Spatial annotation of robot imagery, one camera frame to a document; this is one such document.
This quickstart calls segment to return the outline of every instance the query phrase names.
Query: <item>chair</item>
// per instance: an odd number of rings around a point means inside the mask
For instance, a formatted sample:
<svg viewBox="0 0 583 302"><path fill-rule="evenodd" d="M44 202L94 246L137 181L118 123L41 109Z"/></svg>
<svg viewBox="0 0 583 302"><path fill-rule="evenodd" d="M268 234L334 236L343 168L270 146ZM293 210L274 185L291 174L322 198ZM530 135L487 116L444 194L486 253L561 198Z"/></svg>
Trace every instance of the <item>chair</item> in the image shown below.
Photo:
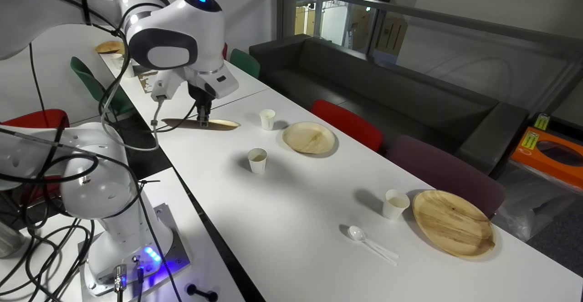
<svg viewBox="0 0 583 302"><path fill-rule="evenodd" d="M93 73L91 73L91 70L89 70L85 63L77 57L71 57L71 69L79 76L83 84L85 84L91 96L96 101L99 101L105 92L105 88L93 76ZM123 90L118 89L113 99L111 99L110 111L113 113L115 121L117 121L119 115L133 111L133 104Z"/></svg>
<svg viewBox="0 0 583 302"><path fill-rule="evenodd" d="M239 49L233 49L231 51L230 62L237 66L239 69L245 71L247 74L254 78L259 77L260 64L259 62L245 51L240 51Z"/></svg>
<svg viewBox="0 0 583 302"><path fill-rule="evenodd" d="M322 99L316 100L310 111L367 148L373 151L381 148L383 134L351 111Z"/></svg>
<svg viewBox="0 0 583 302"><path fill-rule="evenodd" d="M487 217L504 202L504 188L478 169L443 150L410 136L399 136L387 159L439 190L474 204Z"/></svg>
<svg viewBox="0 0 583 302"><path fill-rule="evenodd" d="M2 122L2 125L16 126L20 128L58 128L63 120L65 128L69 127L69 117L62 109L46 109L23 115L12 120Z"/></svg>

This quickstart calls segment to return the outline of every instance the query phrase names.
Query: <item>sofa armrest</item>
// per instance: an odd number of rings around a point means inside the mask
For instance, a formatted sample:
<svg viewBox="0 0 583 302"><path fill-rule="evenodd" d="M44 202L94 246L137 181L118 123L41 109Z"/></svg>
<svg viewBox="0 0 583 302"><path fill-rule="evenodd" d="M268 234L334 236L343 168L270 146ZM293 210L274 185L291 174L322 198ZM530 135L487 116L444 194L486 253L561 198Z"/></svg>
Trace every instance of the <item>sofa armrest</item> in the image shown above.
<svg viewBox="0 0 583 302"><path fill-rule="evenodd" d="M485 174L506 156L510 144L522 134L528 111L498 103L470 134L455 155Z"/></svg>
<svg viewBox="0 0 583 302"><path fill-rule="evenodd" d="M306 34L288 36L249 47L252 55L261 65L260 75L295 66L300 59Z"/></svg>

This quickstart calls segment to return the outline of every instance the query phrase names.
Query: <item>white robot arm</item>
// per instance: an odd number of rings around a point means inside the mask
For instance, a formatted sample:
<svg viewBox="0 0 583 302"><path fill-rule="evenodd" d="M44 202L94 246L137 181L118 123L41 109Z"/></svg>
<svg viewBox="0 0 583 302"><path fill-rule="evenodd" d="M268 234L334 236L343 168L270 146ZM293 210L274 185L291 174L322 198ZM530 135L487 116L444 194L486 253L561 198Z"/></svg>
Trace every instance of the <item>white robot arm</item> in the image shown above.
<svg viewBox="0 0 583 302"><path fill-rule="evenodd" d="M221 51L225 42L225 20L214 0L86 0L91 14L79 5L83 0L0 0L0 60L16 55L36 36L60 24L77 23L121 26L129 53L138 63L159 71L152 99L170 99L177 86L188 82L189 94L196 99L199 120L208 120L210 102L233 92L239 86L227 67ZM15 177L34 177L49 153L49 144L31 138L52 140L56 129L25 129L0 125L0 173ZM121 140L114 132L114 139ZM86 123L64 130L61 143L74 148L59 148L54 157L80 151L98 153L127 164L125 150L107 136L99 123ZM72 159L51 169L48 174L65 177L86 171L88 159ZM17 186L15 181L0 180L0 188ZM98 219L104 229L89 250L85 272L87 283L109 285L118 265L133 267L132 257L141 256L150 263L152 273L160 267L160 258L152 258L151 249L165 255L173 233L158 221L152 205L143 196L144 208L134 203L116 215L137 196L135 183L119 165L100 159L96 169L83 178L61 184L66 210L82 219ZM160 248L152 246L152 233L144 221L152 220ZM128 282L136 278L128 273Z"/></svg>

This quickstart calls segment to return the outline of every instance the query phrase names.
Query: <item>metal handrail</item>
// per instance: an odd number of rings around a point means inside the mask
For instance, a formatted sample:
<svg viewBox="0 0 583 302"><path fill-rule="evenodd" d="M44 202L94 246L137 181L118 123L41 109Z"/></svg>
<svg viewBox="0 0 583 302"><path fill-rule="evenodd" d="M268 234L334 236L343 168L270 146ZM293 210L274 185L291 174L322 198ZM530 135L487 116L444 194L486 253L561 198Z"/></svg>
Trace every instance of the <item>metal handrail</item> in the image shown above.
<svg viewBox="0 0 583 302"><path fill-rule="evenodd" d="M489 32L501 36L508 36L511 38L518 38L526 41L543 43L545 45L559 46L569 50L583 51L583 39L571 38L569 36L559 36L547 32L519 28L517 26L507 26L504 24L488 22L486 20L475 20L473 18L439 13L437 11L417 9L414 7L402 5L394 5L379 0L341 0L341 1L346 1L348 3L362 5L365 7L371 7L374 9L385 10L392 13L399 13L403 15L423 18L425 20L433 20L435 22L451 24L453 26L461 26L473 30Z"/></svg>

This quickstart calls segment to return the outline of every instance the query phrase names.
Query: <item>yellow label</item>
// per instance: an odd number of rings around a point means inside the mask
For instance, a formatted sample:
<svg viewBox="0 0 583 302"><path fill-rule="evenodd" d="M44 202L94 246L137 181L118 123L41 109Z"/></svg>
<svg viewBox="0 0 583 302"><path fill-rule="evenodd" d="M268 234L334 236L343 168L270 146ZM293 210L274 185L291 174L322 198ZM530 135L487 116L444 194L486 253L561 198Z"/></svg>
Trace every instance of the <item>yellow label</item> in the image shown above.
<svg viewBox="0 0 583 302"><path fill-rule="evenodd" d="M521 146L523 148L528 148L529 150L535 149L537 145L537 141L539 140L539 134L536 132L529 131L527 135L524 137Z"/></svg>
<svg viewBox="0 0 583 302"><path fill-rule="evenodd" d="M537 117L537 121L535 122L535 128L543 131L546 130L546 127L548 126L548 121L550 121L550 116L544 113L539 114L539 117Z"/></svg>

